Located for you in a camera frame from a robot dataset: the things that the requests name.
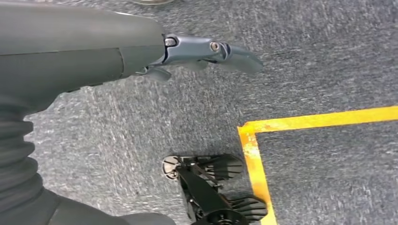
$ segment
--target gray carpet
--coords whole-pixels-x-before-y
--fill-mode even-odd
[[[265,62],[256,75],[173,68],[168,83],[84,88],[28,118],[45,186],[113,215],[156,211],[188,224],[161,159],[242,156],[236,126],[248,120],[398,103],[396,0],[56,3],[153,17],[170,32],[246,46]],[[259,135],[278,222],[397,224],[397,133],[387,122]],[[247,176],[226,190],[250,191]]]

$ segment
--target blue-gray robotic hand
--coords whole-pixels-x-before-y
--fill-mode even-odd
[[[165,53],[138,72],[156,80],[168,80],[171,73],[162,66],[177,65],[190,70],[205,69],[209,63],[225,66],[247,74],[260,72],[262,62],[250,51],[206,37],[166,35]]]

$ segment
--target black robotic foot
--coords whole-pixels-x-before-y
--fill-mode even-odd
[[[179,182],[193,225],[248,225],[268,213],[266,204],[254,196],[229,200],[218,192],[219,181],[243,171],[242,160],[231,154],[169,156],[162,169],[168,179]]]

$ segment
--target yellow floor marking line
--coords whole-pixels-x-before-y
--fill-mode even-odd
[[[249,121],[242,127],[238,127],[237,129],[254,195],[265,201],[268,208],[268,215],[261,220],[261,225],[277,225],[277,222],[271,202],[271,195],[268,190],[267,179],[260,156],[256,133],[316,127],[322,128],[391,120],[398,120],[398,106]]]

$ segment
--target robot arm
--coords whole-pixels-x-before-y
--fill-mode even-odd
[[[202,69],[207,63],[244,72],[262,68],[250,52],[210,38],[168,35],[150,18],[0,2],[0,224],[145,225],[145,217],[128,222],[43,188],[38,164],[28,157],[34,145],[23,139],[33,124],[23,119],[63,92],[131,75],[167,80],[171,74],[162,66]],[[149,217],[160,220],[151,224],[173,224]]]

